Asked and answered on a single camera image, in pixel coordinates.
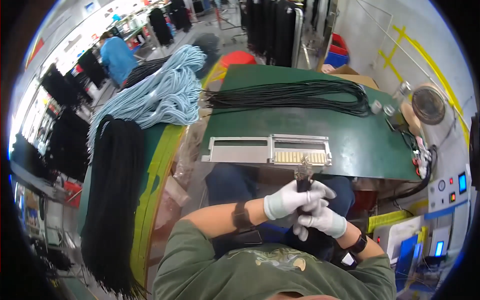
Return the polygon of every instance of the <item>graphic print on shirt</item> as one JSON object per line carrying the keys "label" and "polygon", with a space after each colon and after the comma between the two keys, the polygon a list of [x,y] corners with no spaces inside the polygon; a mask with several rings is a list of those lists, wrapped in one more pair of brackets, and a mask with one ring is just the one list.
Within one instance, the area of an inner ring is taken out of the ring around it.
{"label": "graphic print on shirt", "polygon": [[313,255],[292,248],[279,248],[271,252],[255,249],[236,249],[227,253],[227,259],[239,253],[252,253],[256,256],[256,265],[261,265],[262,263],[271,264],[283,271],[292,271],[295,269],[305,270],[307,265],[304,257],[308,257],[316,263],[321,263],[321,261],[317,260]]}

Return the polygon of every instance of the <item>pressure gauge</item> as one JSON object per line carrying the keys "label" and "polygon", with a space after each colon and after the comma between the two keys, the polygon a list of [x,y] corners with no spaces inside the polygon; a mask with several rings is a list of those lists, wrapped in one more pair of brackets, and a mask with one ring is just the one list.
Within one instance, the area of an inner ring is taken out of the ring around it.
{"label": "pressure gauge", "polygon": [[438,190],[439,191],[443,191],[445,189],[445,181],[444,180],[440,180],[438,182]]}

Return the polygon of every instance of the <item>light blue cable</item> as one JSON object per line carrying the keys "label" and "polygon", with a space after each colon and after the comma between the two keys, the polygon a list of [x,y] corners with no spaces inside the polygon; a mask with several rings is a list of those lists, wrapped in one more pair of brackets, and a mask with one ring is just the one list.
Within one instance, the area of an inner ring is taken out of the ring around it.
{"label": "light blue cable", "polygon": [[96,129],[106,115],[133,120],[145,129],[157,123],[190,125],[198,120],[198,97],[202,86],[195,72],[205,63],[199,47],[180,47],[160,68],[134,86],[108,100],[92,117],[88,148],[94,150]]}

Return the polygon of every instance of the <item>control panel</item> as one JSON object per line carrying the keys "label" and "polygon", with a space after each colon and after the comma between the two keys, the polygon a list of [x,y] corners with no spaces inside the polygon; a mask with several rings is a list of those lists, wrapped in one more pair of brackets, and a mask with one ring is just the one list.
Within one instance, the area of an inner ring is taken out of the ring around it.
{"label": "control panel", "polygon": [[428,212],[449,208],[468,199],[471,177],[466,165],[459,172],[443,176],[428,184]]}

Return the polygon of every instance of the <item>red stool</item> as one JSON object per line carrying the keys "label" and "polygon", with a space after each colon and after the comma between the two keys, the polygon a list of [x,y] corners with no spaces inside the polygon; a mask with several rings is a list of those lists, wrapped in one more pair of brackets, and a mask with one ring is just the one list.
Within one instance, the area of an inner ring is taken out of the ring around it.
{"label": "red stool", "polygon": [[255,61],[255,57],[252,54],[248,54],[247,52],[243,51],[234,51],[227,55],[224,55],[220,59],[220,65],[222,67],[228,69],[229,65],[231,64],[250,64],[256,65],[257,62]]}

